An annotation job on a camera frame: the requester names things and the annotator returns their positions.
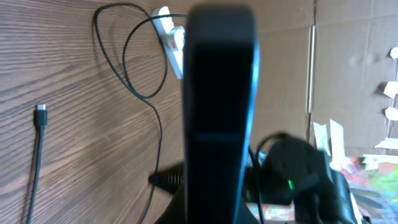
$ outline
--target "wooden floor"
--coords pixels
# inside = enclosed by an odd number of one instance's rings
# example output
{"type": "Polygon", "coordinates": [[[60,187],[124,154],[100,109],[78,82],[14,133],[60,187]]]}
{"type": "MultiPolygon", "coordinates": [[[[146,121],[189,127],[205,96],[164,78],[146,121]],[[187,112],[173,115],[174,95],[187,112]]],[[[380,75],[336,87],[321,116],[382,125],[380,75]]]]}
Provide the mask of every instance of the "wooden floor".
{"type": "MultiPolygon", "coordinates": [[[[47,105],[49,124],[33,223],[136,223],[140,218],[149,197],[147,177],[155,167],[159,126],[154,112],[116,78],[93,36],[93,13],[112,2],[0,2],[0,223],[24,220],[35,139],[32,112],[39,103],[47,105]]],[[[168,5],[174,13],[187,13],[194,4],[134,3],[149,12],[168,5]]],[[[121,61],[128,33],[143,19],[142,12],[126,7],[100,17],[114,63],[121,61]]],[[[139,92],[147,95],[159,86],[164,60],[149,24],[132,38],[127,61],[139,92]]],[[[162,167],[183,155],[180,82],[172,71],[150,102],[164,126],[162,167]]],[[[145,223],[153,223],[169,200],[156,192],[145,223]]]]}

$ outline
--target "cardboard box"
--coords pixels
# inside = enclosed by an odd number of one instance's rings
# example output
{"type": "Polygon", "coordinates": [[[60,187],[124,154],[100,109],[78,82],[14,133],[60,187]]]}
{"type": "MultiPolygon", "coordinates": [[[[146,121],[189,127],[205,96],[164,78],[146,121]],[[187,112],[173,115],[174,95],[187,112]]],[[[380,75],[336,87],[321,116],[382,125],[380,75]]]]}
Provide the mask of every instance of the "cardboard box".
{"type": "Polygon", "coordinates": [[[252,147],[277,131],[314,143],[310,118],[328,125],[333,119],[345,129],[346,155],[397,154],[374,146],[385,137],[398,138],[397,121],[388,121],[382,113],[394,100],[377,90],[381,82],[398,78],[397,60],[388,57],[398,46],[398,1],[322,0],[315,18],[313,1],[249,4],[257,17],[262,51],[252,147]]]}

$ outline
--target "white power strip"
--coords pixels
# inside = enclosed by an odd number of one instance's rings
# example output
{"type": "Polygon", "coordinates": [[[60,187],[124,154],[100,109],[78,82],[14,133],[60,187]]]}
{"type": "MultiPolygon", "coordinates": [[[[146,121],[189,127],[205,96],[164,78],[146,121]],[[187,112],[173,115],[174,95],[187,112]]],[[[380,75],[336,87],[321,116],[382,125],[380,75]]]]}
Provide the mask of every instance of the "white power strip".
{"type": "MultiPolygon", "coordinates": [[[[167,6],[155,9],[152,16],[169,15],[170,11],[167,6]]],[[[157,29],[162,39],[163,45],[166,50],[167,57],[172,64],[175,76],[178,79],[183,77],[183,46],[185,29],[182,26],[174,27],[171,17],[165,17],[153,20],[155,28],[157,29]]]]}

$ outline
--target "green led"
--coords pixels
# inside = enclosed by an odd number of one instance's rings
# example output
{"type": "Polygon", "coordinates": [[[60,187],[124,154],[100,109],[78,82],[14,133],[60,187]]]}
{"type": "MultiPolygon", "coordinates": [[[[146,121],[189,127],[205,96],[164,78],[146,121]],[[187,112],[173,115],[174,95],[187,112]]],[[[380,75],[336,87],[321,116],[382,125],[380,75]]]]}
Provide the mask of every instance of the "green led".
{"type": "Polygon", "coordinates": [[[289,182],[289,187],[291,190],[294,190],[293,182],[291,180],[287,180],[289,182]]]}

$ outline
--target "usb cable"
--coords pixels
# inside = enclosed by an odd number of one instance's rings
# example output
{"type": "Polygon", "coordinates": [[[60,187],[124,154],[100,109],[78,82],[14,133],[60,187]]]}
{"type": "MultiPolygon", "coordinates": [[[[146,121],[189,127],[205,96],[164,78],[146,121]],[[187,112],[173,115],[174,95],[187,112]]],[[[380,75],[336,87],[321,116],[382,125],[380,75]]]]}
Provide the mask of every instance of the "usb cable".
{"type": "Polygon", "coordinates": [[[44,127],[47,125],[47,110],[45,104],[37,105],[34,111],[34,125],[37,132],[37,147],[36,147],[36,164],[35,174],[33,179],[32,196],[30,198],[29,211],[26,218],[26,223],[30,224],[33,215],[33,208],[35,205],[35,196],[37,191],[37,184],[39,182],[40,174],[40,163],[42,158],[43,138],[44,138],[44,127]]]}

